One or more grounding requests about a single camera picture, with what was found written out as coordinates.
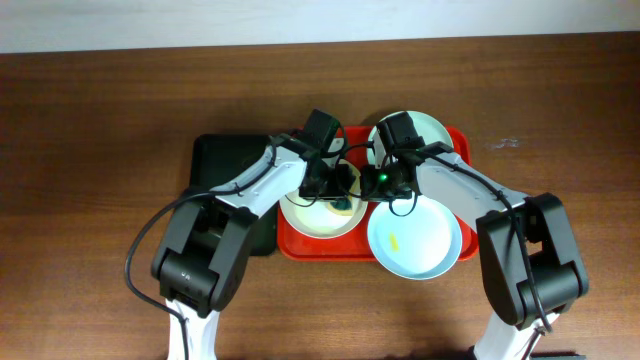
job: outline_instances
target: white bowl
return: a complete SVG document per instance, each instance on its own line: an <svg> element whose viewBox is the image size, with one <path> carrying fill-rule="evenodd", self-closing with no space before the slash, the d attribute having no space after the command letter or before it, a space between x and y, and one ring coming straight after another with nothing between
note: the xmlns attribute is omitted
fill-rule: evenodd
<svg viewBox="0 0 640 360"><path fill-rule="evenodd" d="M413 199L396 200L393 210L406 214L412 205ZM369 219L367 238L382 266L413 280L444 274L458 261L462 249L456 217L444 205L424 196L418 197L416 208L405 217L393 215L388 203L378 205Z"/></svg>
<svg viewBox="0 0 640 360"><path fill-rule="evenodd" d="M341 164L349 164L351 170L356 175L355 187L351 189L354 194L360 193L360 171L347 162L346 160L340 160ZM287 194L291 201L300 204L308 205L311 201L307 201L298 196L298 190ZM296 229L298 232L316 239L332 239L338 236L342 236L349 231L353 230L367 211L367 203L357 198L351 199L353 206L353 215L344 216L334 213L329 210L328 201L317 201L310 207L297 206L286 198L280 199L280 209L284 218L289 225Z"/></svg>
<svg viewBox="0 0 640 360"><path fill-rule="evenodd" d="M401 113L401 111L395 112L393 114L389 114L383 117L380 121L388 118L389 116L393 116ZM453 140L451 140L451 135L447 129L433 116L427 115L425 113L421 113L418 111L407 111L411 120L413 120L413 126L416 128L416 132L419 136L422 136L425 145L432 144L434 142L442 141L443 143L453 147ZM375 135L378 129L374 126L369 133L369 141L373 140L373 136ZM370 165L376 164L376 156L373 153L372 149L367 149L367 161Z"/></svg>

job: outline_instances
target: red plastic tray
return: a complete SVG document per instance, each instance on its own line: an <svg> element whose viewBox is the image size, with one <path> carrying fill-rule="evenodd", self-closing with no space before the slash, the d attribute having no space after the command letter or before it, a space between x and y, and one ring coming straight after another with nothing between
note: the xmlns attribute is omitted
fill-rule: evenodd
<svg viewBox="0 0 640 360"><path fill-rule="evenodd" d="M372 128L372 126L347 126L345 130L349 143L366 142ZM454 127L447 126L447 131L453 140L454 150L467 164L471 165L467 138ZM366 149L354 149L347 154L346 159L358 168L365 166L367 165ZM330 240L314 239L299 233L289 225L282 211L278 209L278 247L285 256L296 261L376 261L367 241L369 217L376 206L378 203L369 203L367 212L358 226ZM478 252L478 237L467 224L460 219L458 222L462 230L462 251L458 261L465 261Z"/></svg>

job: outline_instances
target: white background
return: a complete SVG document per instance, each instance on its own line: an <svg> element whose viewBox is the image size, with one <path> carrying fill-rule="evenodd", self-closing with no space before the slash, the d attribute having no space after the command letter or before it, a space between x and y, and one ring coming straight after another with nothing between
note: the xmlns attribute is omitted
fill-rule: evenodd
<svg viewBox="0 0 640 360"><path fill-rule="evenodd" d="M0 52L640 29L640 0L2 0Z"/></svg>

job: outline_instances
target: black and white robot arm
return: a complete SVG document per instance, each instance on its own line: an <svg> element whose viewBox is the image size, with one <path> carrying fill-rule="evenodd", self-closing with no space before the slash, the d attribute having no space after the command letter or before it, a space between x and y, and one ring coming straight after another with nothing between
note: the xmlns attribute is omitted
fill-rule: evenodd
<svg viewBox="0 0 640 360"><path fill-rule="evenodd" d="M529 241L542 242L543 250L529 260L544 317L550 323L588 291L566 212L551 194L530 197L512 191L471 168L446 145L425 146L407 117L403 113L377 125L373 145L378 164L363 169L361 195L380 201L413 191L442 203L476 231L483 284L494 314L470 356L480 360L526 358L544 325L512 217L517 216ZM336 196L335 189L326 187L335 169L328 169L322 155L329 150L337 126L337 120L314 112L297 139L276 137L257 163L212 190L233 191L265 172L252 186L213 201L188 202L173 214L152 263L152 275L160 282L167 306L186 319L191 359L215 359L219 312L242 281L251 249L251 225L296 189L301 196L303 190L322 193L321 199ZM388 155L388 164L381 161L384 155ZM380 173L389 181L372 186ZM200 222L207 224L208 231L219 232L217 248L190 236ZM171 317L170 360L184 359L184 342L181 324Z"/></svg>

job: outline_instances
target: wooden table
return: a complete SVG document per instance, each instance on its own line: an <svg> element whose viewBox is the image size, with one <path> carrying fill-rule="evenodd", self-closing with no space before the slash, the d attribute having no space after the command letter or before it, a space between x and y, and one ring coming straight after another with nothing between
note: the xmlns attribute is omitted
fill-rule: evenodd
<svg viewBox="0 0 640 360"><path fill-rule="evenodd" d="M347 125L424 111L483 173L558 195L591 292L537 350L640 353L638 33L2 55L0 86L1 358L164 359L168 316L124 285L133 236L187 184L198 135L275 134L314 107ZM162 231L134 264L151 294ZM441 354L490 313L478 257L417 282L274 254L251 259L217 353Z"/></svg>

